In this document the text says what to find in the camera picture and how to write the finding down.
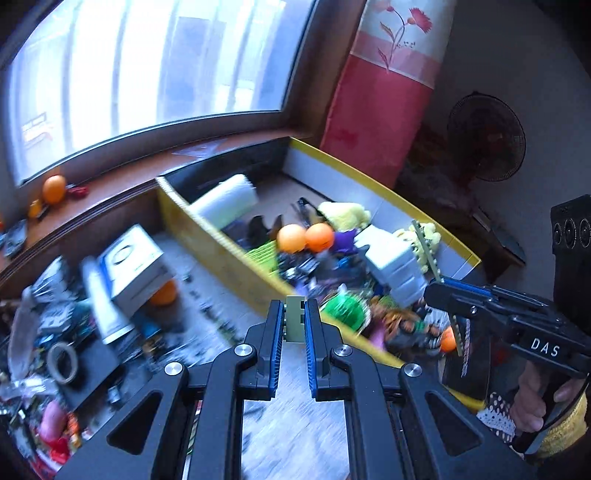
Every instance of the white box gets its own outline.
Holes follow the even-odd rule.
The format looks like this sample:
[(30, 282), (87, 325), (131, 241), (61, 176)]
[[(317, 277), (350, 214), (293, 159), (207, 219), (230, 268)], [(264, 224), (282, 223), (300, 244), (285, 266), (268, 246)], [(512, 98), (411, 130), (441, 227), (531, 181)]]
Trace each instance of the white box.
[(163, 252), (139, 225), (121, 235), (99, 256), (111, 300), (130, 318), (172, 275)]
[(410, 243), (369, 225), (355, 237), (357, 248), (364, 245), (369, 245), (365, 254), (369, 271), (378, 282), (390, 287), (396, 303), (406, 308), (423, 296), (427, 280)]

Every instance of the yellow plush toy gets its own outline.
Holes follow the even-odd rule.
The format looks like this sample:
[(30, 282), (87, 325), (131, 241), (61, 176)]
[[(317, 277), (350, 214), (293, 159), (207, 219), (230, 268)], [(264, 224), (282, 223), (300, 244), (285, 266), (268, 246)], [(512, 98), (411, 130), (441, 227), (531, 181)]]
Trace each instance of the yellow plush toy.
[[(421, 229), (423, 230), (423, 235), (427, 244), (429, 245), (429, 250), (431, 251), (431, 255), (435, 257), (437, 250), (439, 249), (439, 242), (441, 241), (441, 234), (435, 230), (435, 225), (433, 223), (421, 223)], [(418, 240), (417, 233), (414, 230), (414, 227), (411, 225), (408, 227), (408, 230), (401, 228), (400, 230), (396, 230), (394, 235), (401, 238), (404, 241), (411, 242), (413, 244), (413, 252), (417, 257), (418, 264), (421, 267), (421, 271), (423, 273), (427, 273), (429, 270), (427, 256), (425, 255), (425, 251), (421, 245), (421, 242)]]
[(371, 213), (358, 203), (322, 202), (318, 211), (338, 232), (365, 228), (371, 220)]

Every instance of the curtain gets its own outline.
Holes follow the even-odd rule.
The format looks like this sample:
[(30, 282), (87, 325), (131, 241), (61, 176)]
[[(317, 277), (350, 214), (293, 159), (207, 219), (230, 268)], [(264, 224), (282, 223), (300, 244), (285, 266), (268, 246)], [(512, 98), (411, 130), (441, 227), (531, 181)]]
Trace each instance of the curtain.
[(429, 102), (456, 0), (368, 0), (321, 149), (393, 187)]

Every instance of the green ball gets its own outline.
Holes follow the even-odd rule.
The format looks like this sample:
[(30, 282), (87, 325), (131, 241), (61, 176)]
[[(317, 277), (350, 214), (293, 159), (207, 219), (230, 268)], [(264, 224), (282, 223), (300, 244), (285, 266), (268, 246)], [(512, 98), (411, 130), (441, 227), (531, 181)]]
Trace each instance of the green ball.
[(331, 298), (324, 311), (357, 332), (365, 320), (362, 301), (348, 294), (339, 294)]

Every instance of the white wall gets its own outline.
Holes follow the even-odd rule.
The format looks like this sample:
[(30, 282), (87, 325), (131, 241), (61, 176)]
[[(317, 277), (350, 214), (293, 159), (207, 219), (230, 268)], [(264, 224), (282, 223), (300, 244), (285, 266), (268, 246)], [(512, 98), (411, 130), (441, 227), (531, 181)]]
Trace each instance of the white wall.
[(551, 297), (550, 207), (591, 193), (591, 77), (558, 25), (530, 0), (458, 0), (425, 122), (444, 134), (452, 106), (474, 90), (506, 102), (527, 138), (513, 177), (472, 184), (527, 254), (527, 267), (498, 283)]

